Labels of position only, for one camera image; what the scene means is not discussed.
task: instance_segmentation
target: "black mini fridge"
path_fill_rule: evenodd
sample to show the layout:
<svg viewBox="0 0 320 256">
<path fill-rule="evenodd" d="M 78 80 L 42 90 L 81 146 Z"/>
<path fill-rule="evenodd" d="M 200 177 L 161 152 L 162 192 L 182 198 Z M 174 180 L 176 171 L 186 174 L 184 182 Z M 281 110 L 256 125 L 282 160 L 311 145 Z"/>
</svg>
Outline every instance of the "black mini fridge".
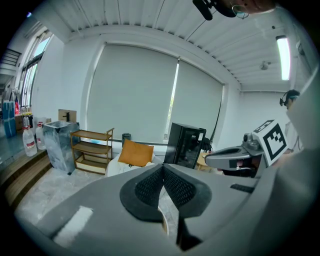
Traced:
<svg viewBox="0 0 320 256">
<path fill-rule="evenodd" d="M 195 168 L 206 130 L 172 123 L 164 163 Z"/>
</svg>

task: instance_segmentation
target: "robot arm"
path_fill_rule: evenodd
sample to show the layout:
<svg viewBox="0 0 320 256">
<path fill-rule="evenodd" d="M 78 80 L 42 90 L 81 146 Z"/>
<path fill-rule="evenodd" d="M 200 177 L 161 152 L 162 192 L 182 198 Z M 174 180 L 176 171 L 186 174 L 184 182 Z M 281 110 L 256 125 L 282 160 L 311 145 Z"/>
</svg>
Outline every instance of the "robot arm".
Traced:
<svg viewBox="0 0 320 256">
<path fill-rule="evenodd" d="M 246 133 L 241 146 L 208 154 L 204 160 L 210 167 L 233 172 L 249 170 L 251 177 L 259 178 L 263 170 L 275 163 L 288 149 L 287 145 L 279 123 L 267 120 L 252 133 Z M 253 158 L 259 158 L 258 166 L 252 165 Z"/>
</svg>

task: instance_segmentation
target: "fluorescent light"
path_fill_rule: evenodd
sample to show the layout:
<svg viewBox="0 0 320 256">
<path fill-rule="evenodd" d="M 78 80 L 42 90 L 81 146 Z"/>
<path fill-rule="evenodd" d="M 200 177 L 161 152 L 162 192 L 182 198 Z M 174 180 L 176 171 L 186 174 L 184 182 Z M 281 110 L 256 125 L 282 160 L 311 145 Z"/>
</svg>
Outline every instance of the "fluorescent light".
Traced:
<svg viewBox="0 0 320 256">
<path fill-rule="evenodd" d="M 281 60 L 281 76 L 282 80 L 289 80 L 290 77 L 290 49 L 289 42 L 286 36 L 277 36 L 280 60 Z"/>
</svg>

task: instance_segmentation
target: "orange pillow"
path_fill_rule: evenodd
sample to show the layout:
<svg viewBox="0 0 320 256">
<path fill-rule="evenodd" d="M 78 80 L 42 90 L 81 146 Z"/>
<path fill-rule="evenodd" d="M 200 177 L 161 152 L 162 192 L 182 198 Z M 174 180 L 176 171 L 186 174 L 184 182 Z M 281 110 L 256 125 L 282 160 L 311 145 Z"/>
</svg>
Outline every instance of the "orange pillow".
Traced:
<svg viewBox="0 0 320 256">
<path fill-rule="evenodd" d="M 153 152 L 154 146 L 143 145 L 126 139 L 118 162 L 143 167 L 152 161 Z"/>
</svg>

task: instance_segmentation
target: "wooden step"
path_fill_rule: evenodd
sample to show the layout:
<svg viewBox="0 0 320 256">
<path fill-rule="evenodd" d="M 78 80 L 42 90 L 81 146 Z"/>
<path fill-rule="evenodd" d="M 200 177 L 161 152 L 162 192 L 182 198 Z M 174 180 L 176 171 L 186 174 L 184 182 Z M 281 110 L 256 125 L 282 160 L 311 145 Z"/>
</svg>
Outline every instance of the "wooden step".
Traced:
<svg viewBox="0 0 320 256">
<path fill-rule="evenodd" d="M 0 192 L 3 193 L 6 191 L 10 184 L 12 184 L 24 171 L 47 154 L 46 150 L 38 150 L 34 156 L 29 157 L 23 155 L 2 170 L 0 172 Z"/>
<path fill-rule="evenodd" d="M 32 186 L 51 168 L 47 155 L 25 170 L 6 189 L 4 196 L 11 208 L 15 210 Z"/>
</svg>

